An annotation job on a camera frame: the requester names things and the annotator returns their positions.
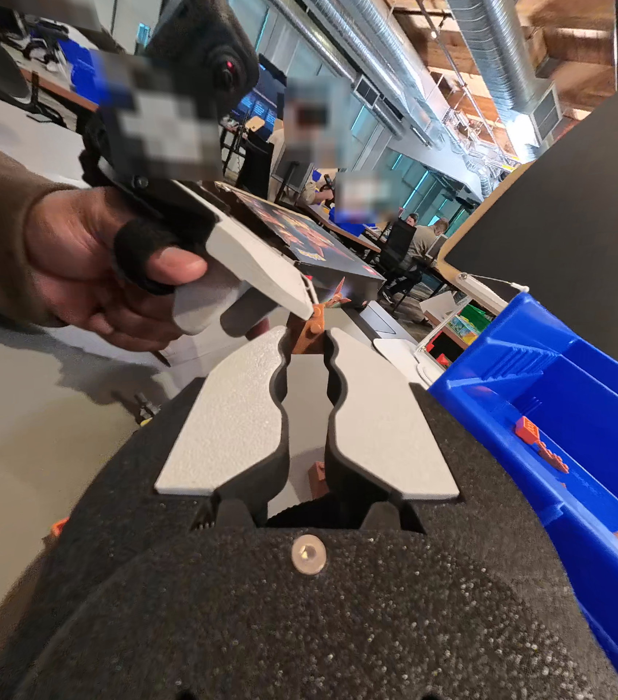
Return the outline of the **dark panel with wooden edge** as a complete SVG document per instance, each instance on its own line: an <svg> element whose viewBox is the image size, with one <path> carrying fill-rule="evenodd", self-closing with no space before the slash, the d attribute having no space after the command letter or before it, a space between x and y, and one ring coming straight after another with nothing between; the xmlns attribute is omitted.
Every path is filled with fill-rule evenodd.
<svg viewBox="0 0 618 700"><path fill-rule="evenodd" d="M529 288L618 361L618 92L536 161L519 167L441 249L452 282Z"/></svg>

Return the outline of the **brown toy brick piece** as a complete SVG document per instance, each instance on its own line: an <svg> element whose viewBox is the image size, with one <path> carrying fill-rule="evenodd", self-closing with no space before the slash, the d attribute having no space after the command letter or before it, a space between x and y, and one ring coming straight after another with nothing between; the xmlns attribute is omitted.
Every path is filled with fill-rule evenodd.
<svg viewBox="0 0 618 700"><path fill-rule="evenodd" d="M287 330L292 355L323 355L324 304L314 304L313 314L306 320L290 313L287 320Z"/></svg>

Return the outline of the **blue plastic storage bin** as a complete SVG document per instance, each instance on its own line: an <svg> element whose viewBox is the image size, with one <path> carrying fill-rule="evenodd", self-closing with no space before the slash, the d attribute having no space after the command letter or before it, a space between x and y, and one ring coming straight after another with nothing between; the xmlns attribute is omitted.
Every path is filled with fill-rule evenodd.
<svg viewBox="0 0 618 700"><path fill-rule="evenodd" d="M522 491L618 670L618 363L521 293L429 392ZM521 416L568 474L515 436Z"/></svg>
<svg viewBox="0 0 618 700"><path fill-rule="evenodd" d="M72 91L80 97L99 104L95 85L95 69L90 50L71 39L59 39L59 47L68 63L68 76Z"/></svg>

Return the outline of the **silver ventilation duct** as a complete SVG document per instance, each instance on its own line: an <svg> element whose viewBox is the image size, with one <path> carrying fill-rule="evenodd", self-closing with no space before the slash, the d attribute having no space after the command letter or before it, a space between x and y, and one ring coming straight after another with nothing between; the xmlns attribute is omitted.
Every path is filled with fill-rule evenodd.
<svg viewBox="0 0 618 700"><path fill-rule="evenodd" d="M421 71L373 1L307 1L322 27L360 65L406 119L419 140L432 145L432 115Z"/></svg>
<svg viewBox="0 0 618 700"><path fill-rule="evenodd" d="M449 8L523 163L552 144L562 113L557 90L538 78L513 1L449 1Z"/></svg>

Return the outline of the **green box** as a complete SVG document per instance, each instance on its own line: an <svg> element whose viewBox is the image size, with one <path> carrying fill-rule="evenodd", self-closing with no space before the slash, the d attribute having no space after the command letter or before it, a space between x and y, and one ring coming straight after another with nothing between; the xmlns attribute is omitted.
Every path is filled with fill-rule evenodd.
<svg viewBox="0 0 618 700"><path fill-rule="evenodd" d="M474 302L469 302L458 314L462 321L463 328L467 328L467 334L462 335L462 339L471 345L476 337L489 327L495 318L490 311L483 309Z"/></svg>

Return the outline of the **person's left hand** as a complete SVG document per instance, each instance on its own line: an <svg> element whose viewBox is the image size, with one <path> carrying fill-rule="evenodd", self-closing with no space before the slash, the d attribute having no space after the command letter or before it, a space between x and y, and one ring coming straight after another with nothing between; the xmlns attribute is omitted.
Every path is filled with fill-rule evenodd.
<svg viewBox="0 0 618 700"><path fill-rule="evenodd" d="M115 268L114 238L137 216L113 188L55 191L27 215L24 249L39 296L60 321L120 349L154 353L183 333L172 295L152 295Z"/></svg>

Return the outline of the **monitor with blue screen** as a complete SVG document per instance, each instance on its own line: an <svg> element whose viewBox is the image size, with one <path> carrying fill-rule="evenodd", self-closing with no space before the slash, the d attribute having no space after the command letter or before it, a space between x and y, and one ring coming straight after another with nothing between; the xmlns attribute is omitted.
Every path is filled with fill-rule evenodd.
<svg viewBox="0 0 618 700"><path fill-rule="evenodd" d="M258 129L258 133L262 140L267 141L275 127L278 98L284 94L285 86L266 73L262 73L260 77L269 78L270 81L259 81L240 99L228 116L241 124L246 124L252 118L260 118L263 125Z"/></svg>

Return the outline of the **black office chair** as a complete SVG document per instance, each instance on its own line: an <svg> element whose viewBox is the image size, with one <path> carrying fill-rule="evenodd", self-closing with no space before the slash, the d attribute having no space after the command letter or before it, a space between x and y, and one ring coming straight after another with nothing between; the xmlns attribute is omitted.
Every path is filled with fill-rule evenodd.
<svg viewBox="0 0 618 700"><path fill-rule="evenodd" d="M391 303L392 299L387 300L383 295L385 284L390 273L406 258L409 245L416 232L416 225L418 225L418 215L415 213L407 215L405 220L399 219L398 222L392 225L390 235L381 251L379 265L385 271L385 282L381 289L381 297L386 302Z"/></svg>

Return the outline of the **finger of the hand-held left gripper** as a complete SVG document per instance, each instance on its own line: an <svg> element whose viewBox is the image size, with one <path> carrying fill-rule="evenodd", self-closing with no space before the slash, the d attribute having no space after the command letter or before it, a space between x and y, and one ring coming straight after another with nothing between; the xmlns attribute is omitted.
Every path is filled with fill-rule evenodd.
<svg viewBox="0 0 618 700"><path fill-rule="evenodd" d="M208 256L280 307L308 320L316 303L311 280L243 223L222 211L212 213L216 221L205 242Z"/></svg>

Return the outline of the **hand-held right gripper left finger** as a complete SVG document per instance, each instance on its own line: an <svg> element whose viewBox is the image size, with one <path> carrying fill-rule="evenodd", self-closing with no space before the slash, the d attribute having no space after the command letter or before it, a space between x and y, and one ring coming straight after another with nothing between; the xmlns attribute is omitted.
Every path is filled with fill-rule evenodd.
<svg viewBox="0 0 618 700"><path fill-rule="evenodd" d="M289 467L287 328L276 326L208 374L158 476L159 494L274 497Z"/></svg>

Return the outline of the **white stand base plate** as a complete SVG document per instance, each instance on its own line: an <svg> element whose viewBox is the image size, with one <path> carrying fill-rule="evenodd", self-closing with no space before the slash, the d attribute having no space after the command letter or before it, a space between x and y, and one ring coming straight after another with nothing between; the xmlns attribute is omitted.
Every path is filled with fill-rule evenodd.
<svg viewBox="0 0 618 700"><path fill-rule="evenodd" d="M409 340L375 338L372 345L410 384L419 384L428 389L445 372L445 368L431 355Z"/></svg>

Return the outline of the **printed cardboard toy box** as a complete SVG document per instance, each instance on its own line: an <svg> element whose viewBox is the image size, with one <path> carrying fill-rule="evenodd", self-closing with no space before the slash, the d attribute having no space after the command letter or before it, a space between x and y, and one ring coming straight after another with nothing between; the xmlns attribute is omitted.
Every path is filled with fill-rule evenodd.
<svg viewBox="0 0 618 700"><path fill-rule="evenodd" d="M224 182L214 188L236 219L294 261L320 302L340 283L347 307L363 308L378 299L384 277L312 220Z"/></svg>

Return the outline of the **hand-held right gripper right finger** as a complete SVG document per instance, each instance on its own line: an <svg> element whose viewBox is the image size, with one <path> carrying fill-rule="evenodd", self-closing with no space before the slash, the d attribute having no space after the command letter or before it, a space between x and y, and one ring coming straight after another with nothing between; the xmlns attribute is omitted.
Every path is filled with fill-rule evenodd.
<svg viewBox="0 0 618 700"><path fill-rule="evenodd" d="M344 475L386 497L452 501L457 486L407 377L340 328L324 335L332 403L326 477L338 491Z"/></svg>

